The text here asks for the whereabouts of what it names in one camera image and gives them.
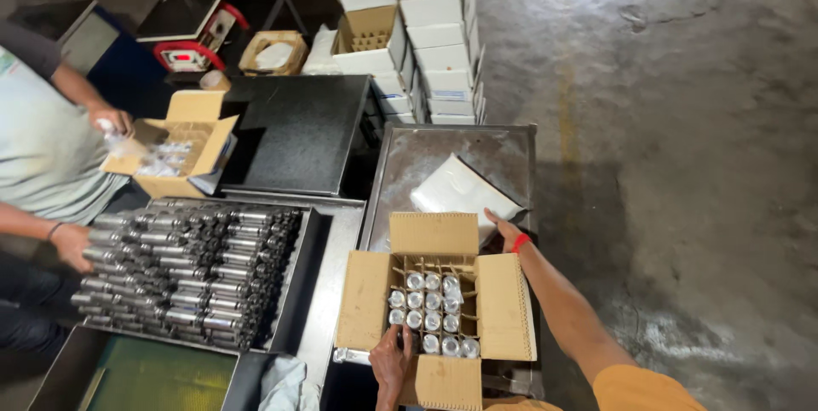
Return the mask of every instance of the orange shirt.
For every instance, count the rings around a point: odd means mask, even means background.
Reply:
[[[648,369],[624,364],[609,366],[594,380],[599,411],[707,411],[679,382]],[[518,396],[483,403],[487,411],[560,411],[557,406]]]

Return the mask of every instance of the hand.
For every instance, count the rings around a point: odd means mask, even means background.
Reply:
[[[500,235],[506,239],[503,243],[503,252],[510,253],[511,249],[514,248],[514,243],[517,240],[517,237],[523,233],[523,231],[519,230],[519,228],[512,223],[498,218],[490,209],[483,208],[483,211],[488,220],[497,225],[497,231],[500,232]]]
[[[52,243],[60,260],[79,273],[89,273],[94,269],[91,261],[83,258],[83,250],[89,244],[89,230],[91,229],[76,224],[63,224],[52,235]]]
[[[95,129],[104,131],[97,120],[106,119],[114,124],[119,134],[126,137],[133,136],[133,121],[131,115],[127,112],[120,111],[104,101],[87,104],[86,108],[88,110],[88,120]]]
[[[397,349],[397,333],[400,325],[392,325],[378,345],[369,353],[374,378],[378,381],[377,409],[392,409],[397,395],[403,388],[403,377],[412,360],[412,333],[409,325],[403,325],[403,352]]]

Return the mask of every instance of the black bracelet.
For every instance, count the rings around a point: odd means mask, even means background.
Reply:
[[[63,224],[65,224],[65,223],[63,223],[62,221],[60,221],[59,223],[57,223],[57,224],[56,224],[56,225],[55,225],[55,226],[52,228],[52,230],[48,231],[48,235],[46,236],[46,241],[51,241],[51,237],[53,237],[53,236],[54,236],[54,233],[56,232],[56,229],[57,229],[57,228],[59,228],[60,226],[62,226]]]

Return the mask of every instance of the red wristband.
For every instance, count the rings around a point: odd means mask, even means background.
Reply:
[[[531,238],[528,237],[528,234],[521,233],[520,235],[518,235],[517,239],[514,240],[514,246],[511,248],[511,252],[512,253],[519,253],[519,248],[522,247],[523,244],[526,243],[527,241],[530,241],[531,243],[533,243]]]

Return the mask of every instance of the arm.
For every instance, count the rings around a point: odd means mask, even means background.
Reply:
[[[46,240],[57,224],[57,221],[39,218],[7,203],[0,203],[0,233]],[[51,242],[62,262],[80,273],[91,272],[91,263],[83,258],[83,250],[88,246],[88,228],[62,224],[52,234]]]
[[[57,66],[52,75],[52,83],[67,99],[88,110],[88,120],[94,128],[102,131],[97,119],[107,119],[114,124],[120,134],[133,135],[131,116],[125,111],[114,109],[90,82],[65,62]]]
[[[398,330],[403,335],[403,350],[397,348]],[[412,333],[404,323],[392,325],[369,353],[374,378],[378,381],[378,405],[375,411],[392,411],[403,388],[403,377],[412,361]]]
[[[517,226],[497,218],[488,208],[485,213],[506,239],[504,251],[510,251],[522,232]],[[520,247],[519,263],[559,347],[579,364],[588,383],[593,384],[596,375],[608,366],[638,366],[605,331],[588,300],[530,241]]]

